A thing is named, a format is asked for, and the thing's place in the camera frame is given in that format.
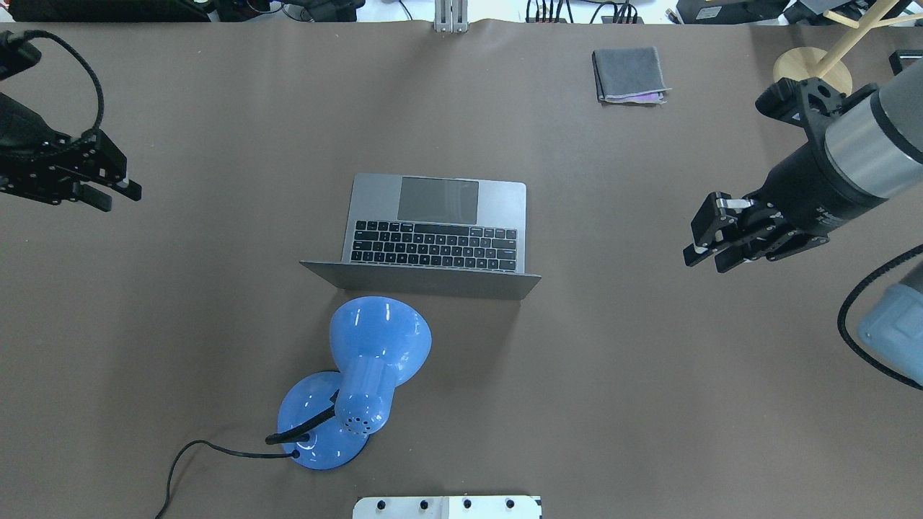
black wire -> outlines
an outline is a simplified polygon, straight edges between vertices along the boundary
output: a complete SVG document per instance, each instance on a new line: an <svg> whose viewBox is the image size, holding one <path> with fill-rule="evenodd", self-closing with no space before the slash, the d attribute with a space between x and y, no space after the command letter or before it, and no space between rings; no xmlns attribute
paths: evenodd
<svg viewBox="0 0 923 519"><path fill-rule="evenodd" d="M57 43L58 45L61 45L62 47L64 47L66 51L71 53L71 55L73 55L77 59L80 65L83 66L83 69L87 71L87 74L90 74L90 79L93 81L93 88L96 89L96 119L93 121L93 126L90 128L90 130L88 130L90 132L90 135L88 135L87 137L81 138L81 139L77 139L74 142L71 142L68 146L64 148L59 148L53 151L47 151L46 153L37 153L37 154L31 154L31 155L23 155L21 153L0 153L0 156L14 157L14 158L23 158L23 157L28 156L30 159L43 159L46 157L54 157L62 153L65 153L67 151L71 151L74 148L83 144L84 142L87 142L93 139L94 137L96 137L96 133L100 130L100 125L102 124L102 112L104 110L104 102L102 100L102 84L100 84L100 79L96 76L96 73L93 72L93 69L90 67L90 64L87 63L87 60L83 59L83 56L80 55L79 52L77 52L77 49L70 46L69 43L62 40L61 37L58 36L57 34L52 34L51 32L48 32L47 30L26 30L22 33L23 42L34 40L36 38L45 38L45 39L48 39L48 40L51 40Z"/></svg>
<svg viewBox="0 0 923 519"><path fill-rule="evenodd" d="M279 8L274 11L260 11L259 9L253 7L253 4L250 3L250 0L246 0L246 6L250 7L250 9L258 12L261 15L271 15L272 13L278 13L279 11L281 11L282 8L285 7L285 3L281 2L281 5L279 6Z"/></svg>
<svg viewBox="0 0 923 519"><path fill-rule="evenodd" d="M414 15L410 14L410 9L408 9L407 6L403 4L403 0L398 0L398 4L401 4L401 7L404 8L404 12L407 13L407 19L413 20Z"/></svg>
<svg viewBox="0 0 923 519"><path fill-rule="evenodd" d="M860 281L859 284L856 285L856 288L854 288L853 291L849 293L849 296L846 296L846 300L843 302L843 305L840 307L840 313L836 316L836 328L837 330L840 331L840 336L843 337L843 340L846 341L846 344L848 344L849 347L852 348L854 352L856 352L856 355L862 357L862 360L865 360L866 362L871 364L875 369L891 377L892 379L902 382L914 389L923 390L923 386L917 384L912 379L909 379L908 377L901 375L900 373L894 371L891 368L884 366L881 362L872 358L871 355L866 353L866 351L862 349L862 347L859 346L856 343L856 341L853 340L852 335L849 334L849 330L846 328L846 314L849 313L849 309L853 306L853 303L856 301L856 299L858 299L858 297L862 294L862 292L870 284L874 283L875 280L882 277L887 271L893 269L894 267L897 267L901 263L904 263L906 261L911 260L912 258L916 256L919 256L920 254L923 254L923 244L913 247L907 252L905 252L904 254L901 254L900 256L898 256L897 258L894 258L891 261L888 261L887 263L885 263L884 265L881 265L874 272L866 276L865 279Z"/></svg>
<svg viewBox="0 0 923 519"><path fill-rule="evenodd" d="M186 450L189 449L189 447L192 447L193 445L196 445L197 443L204 443L205 445L208 445L215 451L225 453L225 454L230 454L231 456L240 456L242 458L257 458L260 460L272 460L272 459L279 459L279 458L297 458L300 455L298 451L291 451L290 453L287 453L287 454L241 453L240 451L232 451L231 449L225 449L224 447L215 445L214 443L207 441L207 440L191 441L187 443L182 449L179 450L179 453L177 453L176 457L174 458L173 464L170 465L170 475L167 476L167 497L163 500L163 506L161 507L161 510L157 512L157 515L154 519L161 519L167 511L167 507L170 506L170 484L173 481L173 472L176 469L176 462L179 461L180 456L182 456L183 453L185 453Z"/></svg>
<svg viewBox="0 0 923 519"><path fill-rule="evenodd" d="M290 6L290 5L291 5L291 4L283 4L282 7ZM302 7L302 8L301 8L301 12L298 13L298 18L295 18L295 17L293 17L292 15L290 15L287 9L283 9L283 10L282 10L282 13L283 13L285 16L287 16L288 18L291 18L291 19L293 19L293 20L295 20L295 21L313 21L313 20L307 20L307 19L305 19L305 11L307 11L307 9L305 9L304 7Z"/></svg>
<svg viewBox="0 0 923 519"><path fill-rule="evenodd" d="M593 12L593 17L590 18L590 23L593 23L594 21L596 21L596 15L599 14L599 10L602 9L604 6L612 6L612 16L613 18L615 17L616 13L618 12L618 4L616 4L615 2L602 2L599 4L599 7L597 7L596 10Z"/></svg>

wooden stand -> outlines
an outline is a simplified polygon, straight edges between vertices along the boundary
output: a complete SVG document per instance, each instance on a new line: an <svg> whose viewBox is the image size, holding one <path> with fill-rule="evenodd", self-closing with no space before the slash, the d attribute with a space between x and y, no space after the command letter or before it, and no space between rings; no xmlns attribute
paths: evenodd
<svg viewBox="0 0 923 519"><path fill-rule="evenodd" d="M826 11L823 15L851 28L828 53L814 47L798 47L779 56L773 67L773 78L791 78L801 81L807 78L821 78L842 93L852 93L853 79L849 70L840 61L859 40L876 27L886 27L902 21L923 19L923 13L905 17L883 19L898 0L878 0L859 21Z"/></svg>

laptop keyboard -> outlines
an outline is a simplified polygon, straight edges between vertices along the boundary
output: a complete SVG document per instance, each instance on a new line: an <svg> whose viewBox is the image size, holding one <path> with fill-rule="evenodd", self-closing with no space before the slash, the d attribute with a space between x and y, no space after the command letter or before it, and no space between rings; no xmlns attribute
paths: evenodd
<svg viewBox="0 0 923 519"><path fill-rule="evenodd" d="M351 260L515 272L516 230L360 220Z"/></svg>

brown table surface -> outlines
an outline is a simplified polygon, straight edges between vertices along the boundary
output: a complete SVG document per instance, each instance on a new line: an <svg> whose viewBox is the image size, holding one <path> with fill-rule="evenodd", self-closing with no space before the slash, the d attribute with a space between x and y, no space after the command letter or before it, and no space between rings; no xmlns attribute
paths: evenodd
<svg viewBox="0 0 923 519"><path fill-rule="evenodd" d="M281 398L334 367L330 315L356 296L297 261L339 257L357 172L525 182L545 278L521 303L399 296L433 349L364 452L317 473L199 448L167 517L462 493L540 495L549 518L921 516L921 395L835 329L853 285L923 241L920 188L777 263L681 255L709 191L755 189L805 140L753 109L776 56L842 28L44 27L99 73L144 199L0 197L5 519L152 517L187 441L275 452ZM3 91L78 133L90 83L38 44ZM643 45L668 103L600 105L591 51ZM893 50L921 47L875 30L845 63L884 82Z"/></svg>

silver laptop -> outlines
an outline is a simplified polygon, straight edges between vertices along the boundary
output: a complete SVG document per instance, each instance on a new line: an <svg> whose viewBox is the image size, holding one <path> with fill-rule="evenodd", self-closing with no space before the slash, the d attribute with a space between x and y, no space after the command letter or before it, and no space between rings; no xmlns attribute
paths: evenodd
<svg viewBox="0 0 923 519"><path fill-rule="evenodd" d="M522 299L526 188L518 182L359 174L342 261L302 261L346 290Z"/></svg>

